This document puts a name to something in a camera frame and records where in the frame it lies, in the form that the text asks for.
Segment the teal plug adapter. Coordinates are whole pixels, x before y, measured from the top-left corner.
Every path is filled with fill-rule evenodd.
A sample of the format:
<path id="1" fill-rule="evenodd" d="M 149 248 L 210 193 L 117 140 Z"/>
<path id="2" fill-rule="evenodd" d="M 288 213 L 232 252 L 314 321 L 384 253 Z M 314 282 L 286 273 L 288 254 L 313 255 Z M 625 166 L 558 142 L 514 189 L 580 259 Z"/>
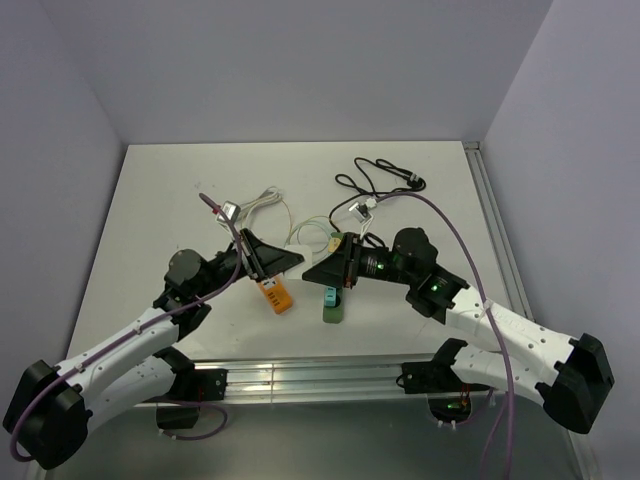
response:
<path id="1" fill-rule="evenodd" d="M 337 308 L 339 304 L 339 290 L 334 287 L 326 287 L 324 290 L 323 306 L 328 309 L 333 309 Z"/>

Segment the yellow plug adapter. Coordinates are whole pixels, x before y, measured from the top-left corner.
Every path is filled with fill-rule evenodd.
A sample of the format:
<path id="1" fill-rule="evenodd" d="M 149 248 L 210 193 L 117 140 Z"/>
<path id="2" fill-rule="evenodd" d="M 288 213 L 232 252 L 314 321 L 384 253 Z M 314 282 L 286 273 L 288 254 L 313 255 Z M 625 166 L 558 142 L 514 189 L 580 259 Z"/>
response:
<path id="1" fill-rule="evenodd" d="M 329 253 L 335 252 L 342 242 L 342 238 L 339 236 L 332 236 L 329 240 L 327 250 Z"/>

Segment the orange rectangular block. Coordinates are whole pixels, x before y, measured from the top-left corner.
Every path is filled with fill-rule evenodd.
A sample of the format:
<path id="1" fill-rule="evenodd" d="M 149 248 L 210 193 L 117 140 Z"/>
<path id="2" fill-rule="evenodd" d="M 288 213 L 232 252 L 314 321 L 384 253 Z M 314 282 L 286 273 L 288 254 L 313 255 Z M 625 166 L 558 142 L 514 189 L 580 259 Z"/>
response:
<path id="1" fill-rule="evenodd" d="M 293 298 L 279 276 L 259 282 L 258 287 L 275 314 L 281 315 L 293 306 Z"/>

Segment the white charger block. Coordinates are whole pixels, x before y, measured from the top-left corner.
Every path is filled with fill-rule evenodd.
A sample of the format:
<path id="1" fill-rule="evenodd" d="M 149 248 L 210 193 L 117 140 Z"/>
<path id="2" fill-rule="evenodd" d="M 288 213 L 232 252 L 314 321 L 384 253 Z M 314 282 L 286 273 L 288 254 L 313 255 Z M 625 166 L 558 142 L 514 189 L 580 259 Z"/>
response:
<path id="1" fill-rule="evenodd" d="M 285 249 L 303 257 L 303 262 L 283 273 L 287 280 L 301 280 L 302 275 L 313 266 L 313 251 L 309 245 L 287 245 Z"/>

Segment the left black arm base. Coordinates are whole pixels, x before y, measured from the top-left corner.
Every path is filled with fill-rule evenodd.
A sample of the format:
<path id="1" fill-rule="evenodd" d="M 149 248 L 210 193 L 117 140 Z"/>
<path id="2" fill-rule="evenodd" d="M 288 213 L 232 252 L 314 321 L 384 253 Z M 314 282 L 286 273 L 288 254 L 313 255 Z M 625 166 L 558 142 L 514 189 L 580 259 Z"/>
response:
<path id="1" fill-rule="evenodd" d="M 156 406 L 155 420 L 159 430 L 170 438 L 195 441 L 220 433 L 229 420 L 227 411 L 217 404 L 225 397 L 228 370 L 223 368 L 194 369 L 176 376 L 169 392 L 158 398 L 162 406 Z M 206 412 L 220 417 L 219 425 L 211 432 L 186 435 L 196 427 Z"/>

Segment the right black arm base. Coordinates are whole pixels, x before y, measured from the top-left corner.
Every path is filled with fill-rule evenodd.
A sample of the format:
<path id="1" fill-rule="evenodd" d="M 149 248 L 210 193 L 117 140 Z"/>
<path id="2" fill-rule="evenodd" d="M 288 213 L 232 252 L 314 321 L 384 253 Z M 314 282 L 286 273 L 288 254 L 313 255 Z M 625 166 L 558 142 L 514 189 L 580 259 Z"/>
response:
<path id="1" fill-rule="evenodd" d="M 425 395 L 435 424 L 453 430 L 486 409 L 494 396 L 492 388 L 464 383 L 436 361 L 402 363 L 395 383 L 406 395 Z"/>

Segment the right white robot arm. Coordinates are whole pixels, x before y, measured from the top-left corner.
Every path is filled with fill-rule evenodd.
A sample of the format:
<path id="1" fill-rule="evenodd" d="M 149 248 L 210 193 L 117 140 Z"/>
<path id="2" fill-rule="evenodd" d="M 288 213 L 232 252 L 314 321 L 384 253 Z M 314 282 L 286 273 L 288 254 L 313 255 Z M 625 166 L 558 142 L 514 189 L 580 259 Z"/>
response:
<path id="1" fill-rule="evenodd" d="M 615 383 L 602 342 L 555 332 L 483 299 L 438 265 L 437 255 L 421 228 L 400 230 L 389 249 L 347 233 L 302 278 L 333 288 L 352 288 L 361 278 L 405 285 L 419 314 L 469 335 L 445 340 L 429 361 L 402 364 L 397 383 L 405 393 L 512 390 L 562 427 L 589 433 Z"/>

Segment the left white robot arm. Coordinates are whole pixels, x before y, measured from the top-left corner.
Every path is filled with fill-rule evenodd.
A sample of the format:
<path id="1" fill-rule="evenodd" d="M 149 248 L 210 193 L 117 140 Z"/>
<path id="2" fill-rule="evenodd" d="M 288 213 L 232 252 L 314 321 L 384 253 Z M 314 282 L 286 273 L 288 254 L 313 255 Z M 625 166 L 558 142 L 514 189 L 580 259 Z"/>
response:
<path id="1" fill-rule="evenodd" d="M 247 229 L 211 260 L 191 249 L 178 251 L 162 294 L 130 325 L 54 366 L 37 361 L 24 371 L 3 420 L 11 455 L 53 469 L 93 430 L 140 402 L 196 401 L 201 386 L 195 365 L 175 345 L 208 316 L 208 300 L 238 279 L 260 282 L 304 261 Z"/>

